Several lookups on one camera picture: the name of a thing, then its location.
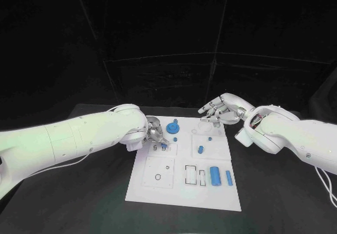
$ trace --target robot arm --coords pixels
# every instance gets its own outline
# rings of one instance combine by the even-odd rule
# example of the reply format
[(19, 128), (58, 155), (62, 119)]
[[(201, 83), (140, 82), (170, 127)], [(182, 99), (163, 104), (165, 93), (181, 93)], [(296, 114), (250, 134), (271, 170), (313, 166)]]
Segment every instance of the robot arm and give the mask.
[(199, 110), (201, 121), (235, 124), (244, 128), (235, 138), (250, 147), (255, 143), (273, 154), (287, 147), (301, 161), (337, 174), (337, 126), (317, 120), (300, 120), (278, 106), (254, 107), (237, 95), (222, 94)]
[(165, 144), (160, 121), (139, 106), (62, 122), (0, 133), (0, 199), (16, 184), (42, 169), (94, 153), (119, 142), (133, 151), (155, 140)]

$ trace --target white board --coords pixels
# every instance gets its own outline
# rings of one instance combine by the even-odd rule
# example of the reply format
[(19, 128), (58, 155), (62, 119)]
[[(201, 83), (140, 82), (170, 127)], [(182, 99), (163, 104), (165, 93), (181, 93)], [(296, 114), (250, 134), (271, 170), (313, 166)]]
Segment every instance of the white board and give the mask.
[[(159, 143), (149, 142), (139, 150), (126, 201), (241, 211), (224, 125), (215, 128), (212, 123), (201, 122), (199, 118), (156, 117), (170, 144), (163, 150)], [(166, 126), (175, 119), (181, 131), (169, 134)], [(199, 145), (204, 146), (202, 154), (198, 153)], [(221, 186), (212, 186), (214, 166), (221, 170)], [(232, 186), (228, 184), (227, 171), (231, 171)]]

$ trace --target small blue part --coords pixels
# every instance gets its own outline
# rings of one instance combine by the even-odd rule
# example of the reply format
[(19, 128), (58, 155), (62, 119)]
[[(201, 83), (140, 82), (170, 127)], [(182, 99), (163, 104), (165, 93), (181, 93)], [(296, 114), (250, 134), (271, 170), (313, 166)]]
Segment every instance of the small blue part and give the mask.
[(228, 185), (234, 186), (231, 171), (227, 171), (227, 179), (228, 179)]
[(176, 134), (179, 132), (178, 119), (175, 119), (173, 123), (168, 125), (168, 132), (170, 134)]
[(204, 146), (202, 146), (202, 145), (199, 146), (198, 152), (199, 152), (201, 154), (202, 154), (202, 152), (204, 152)]
[(211, 167), (209, 171), (211, 171), (212, 185), (214, 186), (221, 186), (222, 185), (222, 180), (221, 180), (219, 167)]

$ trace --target robotic hand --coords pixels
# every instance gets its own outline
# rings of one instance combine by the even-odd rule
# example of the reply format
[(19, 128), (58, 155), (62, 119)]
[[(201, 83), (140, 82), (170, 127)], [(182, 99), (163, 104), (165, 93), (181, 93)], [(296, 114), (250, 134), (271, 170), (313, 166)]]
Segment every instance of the robotic hand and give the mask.
[(146, 117), (133, 104), (54, 124), (0, 132), (0, 199), (25, 178), (57, 168), (57, 164), (119, 142), (129, 151), (139, 150), (150, 140), (169, 144), (160, 120)]
[(235, 138), (250, 147), (255, 143), (264, 151), (277, 154), (287, 147), (301, 161), (337, 174), (337, 126), (317, 120), (300, 120), (280, 106), (254, 107), (237, 95), (225, 93), (199, 110), (208, 111), (201, 121), (217, 127), (242, 119), (244, 128)]

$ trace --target black table surface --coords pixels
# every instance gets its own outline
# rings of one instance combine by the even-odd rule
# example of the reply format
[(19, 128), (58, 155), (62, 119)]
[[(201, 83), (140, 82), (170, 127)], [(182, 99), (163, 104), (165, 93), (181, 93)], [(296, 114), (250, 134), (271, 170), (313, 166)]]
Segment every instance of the black table surface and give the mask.
[[(70, 118), (111, 106), (78, 104)], [(142, 107), (146, 115), (201, 117), (198, 109)], [(5, 234), (333, 234), (337, 209), (316, 174), (289, 149), (277, 155), (227, 127), (242, 212), (124, 201), (136, 151), (96, 152), (74, 166), (28, 178), (0, 216)]]

